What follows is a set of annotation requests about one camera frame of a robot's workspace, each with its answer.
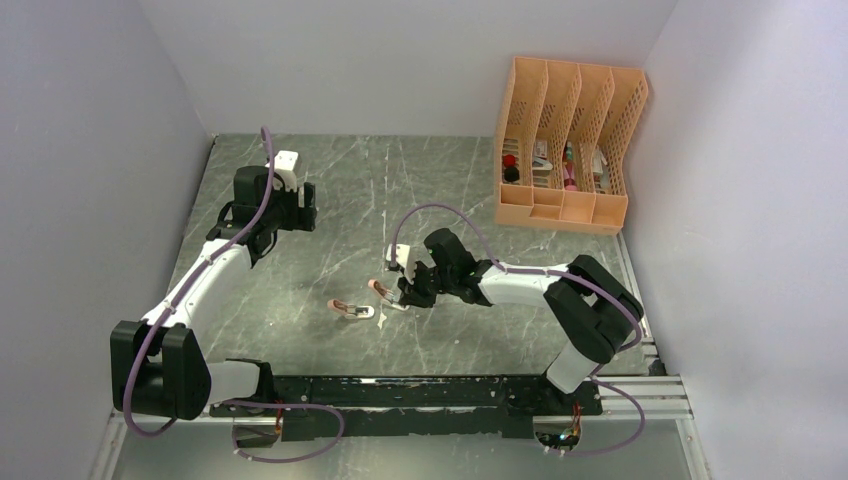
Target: table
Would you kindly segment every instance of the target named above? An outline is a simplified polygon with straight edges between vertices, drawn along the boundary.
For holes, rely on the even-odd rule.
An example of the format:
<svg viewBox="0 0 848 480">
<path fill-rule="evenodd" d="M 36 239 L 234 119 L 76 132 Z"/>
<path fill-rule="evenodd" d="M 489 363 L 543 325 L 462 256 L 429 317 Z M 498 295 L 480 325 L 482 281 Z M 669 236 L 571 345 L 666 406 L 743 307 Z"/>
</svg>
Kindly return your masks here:
<svg viewBox="0 0 848 480">
<path fill-rule="evenodd" d="M 280 232 L 276 248 L 209 319 L 200 338 L 208 362 L 251 358 L 270 362 L 275 374 L 299 375 L 544 371 L 566 337 L 543 309 L 472 306 L 448 295 L 432 309 L 400 312 L 379 306 L 366 283 L 377 278 L 395 284 L 397 274 L 383 269 L 386 246 L 403 214 L 425 202 L 466 211 L 504 261 L 554 265 L 586 253 L 633 286 L 615 237 L 494 224 L 491 138 L 275 135 L 273 143 L 275 151 L 297 151 L 305 162 L 302 177 L 317 190 L 317 228 Z M 236 169 L 264 162 L 258 135 L 215 139 L 172 286 L 197 258 L 220 208 L 232 199 Z M 400 243 L 411 244 L 419 259 L 432 264 L 422 242 L 441 227 L 450 227 L 478 258 L 484 255 L 473 231 L 443 210 L 415 214 Z M 332 298 L 373 305 L 377 315 L 345 320 L 327 309 Z M 645 375 L 648 363 L 634 348 L 601 373 Z"/>
</svg>

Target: orange plastic organizer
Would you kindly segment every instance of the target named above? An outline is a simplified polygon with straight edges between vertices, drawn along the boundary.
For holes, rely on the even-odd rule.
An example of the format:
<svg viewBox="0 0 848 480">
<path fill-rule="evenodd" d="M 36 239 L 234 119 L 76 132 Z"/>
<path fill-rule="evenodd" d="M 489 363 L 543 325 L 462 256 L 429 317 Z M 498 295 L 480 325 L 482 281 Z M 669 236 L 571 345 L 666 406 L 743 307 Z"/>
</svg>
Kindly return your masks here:
<svg viewBox="0 0 848 480">
<path fill-rule="evenodd" d="M 614 235 L 624 225 L 622 161 L 648 98 L 639 69 L 516 57 L 495 132 L 495 221 L 507 225 Z M 547 142 L 550 171 L 532 169 L 536 140 Z M 578 190 L 564 188 L 563 152 L 571 142 Z M 598 192 L 592 159 L 606 158 L 609 189 Z M 512 154 L 520 178 L 504 183 Z"/>
</svg>

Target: gray floor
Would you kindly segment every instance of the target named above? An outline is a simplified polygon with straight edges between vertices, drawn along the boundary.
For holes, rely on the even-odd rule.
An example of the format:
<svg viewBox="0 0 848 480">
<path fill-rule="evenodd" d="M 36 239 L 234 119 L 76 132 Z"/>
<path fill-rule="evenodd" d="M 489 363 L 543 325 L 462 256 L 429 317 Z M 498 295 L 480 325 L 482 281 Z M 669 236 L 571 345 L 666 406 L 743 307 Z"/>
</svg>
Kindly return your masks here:
<svg viewBox="0 0 848 480">
<path fill-rule="evenodd" d="M 581 446 L 608 446 L 626 438 L 635 422 L 586 422 Z M 277 443 L 251 453 L 267 457 L 303 455 L 324 445 Z M 326 454 L 301 463 L 248 463 L 232 454 L 229 427 L 178 424 L 150 440 L 127 435 L 115 480 L 252 479 L 664 479 L 690 478 L 673 421 L 651 421 L 626 449 L 590 458 L 559 458 L 527 440 L 496 435 L 361 437 L 343 439 Z"/>
<path fill-rule="evenodd" d="M 304 177 L 317 187 L 318 226 L 312 233 L 281 232 L 276 249 L 230 295 L 200 338 L 210 362 L 254 358 L 269 361 L 277 374 L 303 375 L 543 371 L 565 334 L 542 310 L 470 306 L 444 296 L 433 309 L 378 309 L 373 320 L 352 322 L 326 308 L 331 298 L 379 305 L 366 283 L 378 278 L 394 285 L 396 275 L 383 271 L 382 254 L 400 217 L 425 202 L 468 212 L 502 260 L 553 265 L 587 253 L 625 281 L 613 237 L 494 224 L 491 138 L 278 135 L 274 147 L 300 153 Z M 172 283 L 196 259 L 219 209 L 232 199 L 235 170 L 263 163 L 258 136 L 217 138 Z M 471 229 L 441 210 L 412 217 L 400 241 L 429 260 L 421 242 L 445 226 L 483 255 Z M 602 373 L 645 374 L 647 365 L 636 348 Z"/>
</svg>

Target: robotic arm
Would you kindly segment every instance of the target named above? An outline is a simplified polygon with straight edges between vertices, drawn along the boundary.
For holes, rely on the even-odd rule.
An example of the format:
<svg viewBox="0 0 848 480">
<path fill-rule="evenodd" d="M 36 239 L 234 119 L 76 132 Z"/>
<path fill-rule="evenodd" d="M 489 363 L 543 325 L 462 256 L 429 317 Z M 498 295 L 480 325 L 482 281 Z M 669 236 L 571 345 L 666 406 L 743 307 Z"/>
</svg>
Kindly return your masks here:
<svg viewBox="0 0 848 480">
<path fill-rule="evenodd" d="M 609 363 L 633 332 L 630 322 L 610 302 L 597 298 L 590 305 L 585 297 L 592 292 L 586 287 L 554 275 L 507 273 L 490 260 L 475 260 L 447 228 L 428 235 L 424 246 L 435 262 L 433 267 L 421 261 L 413 264 L 409 246 L 397 245 L 397 266 L 390 269 L 403 277 L 398 279 L 400 298 L 395 302 L 401 307 L 431 308 L 437 295 L 449 294 L 487 307 L 516 303 L 548 309 L 568 341 L 545 375 L 565 393 L 573 392 L 598 365 Z M 606 290 L 637 319 L 644 313 L 639 301 L 588 255 L 579 255 L 570 264 L 524 268 L 568 271 Z"/>
<path fill-rule="evenodd" d="M 205 322 L 214 318 L 228 292 L 274 248 L 278 230 L 315 229 L 315 187 L 311 183 L 297 185 L 297 153 L 281 151 L 274 160 L 274 190 L 250 231 L 211 260 L 212 252 L 234 238 L 258 211 L 268 181 L 267 167 L 246 166 L 236 171 L 233 201 L 221 210 L 189 272 L 203 262 L 210 266 L 194 281 L 182 301 L 176 307 L 171 306 L 190 274 L 180 280 L 165 301 L 145 314 L 141 322 L 123 321 L 112 331 L 112 397 L 116 409 L 123 409 L 127 378 L 142 339 L 166 309 L 171 310 L 171 315 L 157 331 L 132 392 L 133 412 L 190 420 L 200 415 L 208 404 L 252 397 L 263 389 L 273 388 L 267 364 L 227 360 L 207 365 L 204 356 L 208 352 L 197 338 L 204 338 L 201 333 L 208 326 Z"/>
</svg>

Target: marble tabletop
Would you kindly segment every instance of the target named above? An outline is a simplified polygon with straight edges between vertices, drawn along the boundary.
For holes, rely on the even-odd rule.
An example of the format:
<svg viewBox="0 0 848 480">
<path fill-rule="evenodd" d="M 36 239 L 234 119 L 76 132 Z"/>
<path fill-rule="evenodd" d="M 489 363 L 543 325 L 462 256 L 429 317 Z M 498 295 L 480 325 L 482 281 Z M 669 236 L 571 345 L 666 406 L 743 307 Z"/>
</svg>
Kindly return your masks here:
<svg viewBox="0 0 848 480">
<path fill-rule="evenodd" d="M 481 227 L 499 258 L 513 264 L 554 265 L 593 255 L 626 282 L 614 237 L 494 223 L 492 139 L 275 135 L 274 149 L 299 152 L 302 177 L 316 185 L 314 232 L 280 232 L 276 248 L 244 278 L 201 336 L 207 361 L 229 357 L 271 363 L 275 374 L 432 375 L 539 373 L 562 348 L 565 333 L 542 309 L 491 308 L 440 296 L 432 309 L 382 308 L 370 278 L 394 286 L 383 252 L 396 222 L 412 206 L 448 203 Z M 197 258 L 218 211 L 232 199 L 233 174 L 262 165 L 258 135 L 219 135 L 192 208 L 172 286 Z M 450 212 L 418 212 L 401 231 L 432 264 L 423 239 L 450 227 L 477 258 L 483 248 Z M 372 305 L 370 320 L 345 320 L 327 301 Z M 647 374 L 641 349 L 618 355 L 603 374 Z"/>
</svg>

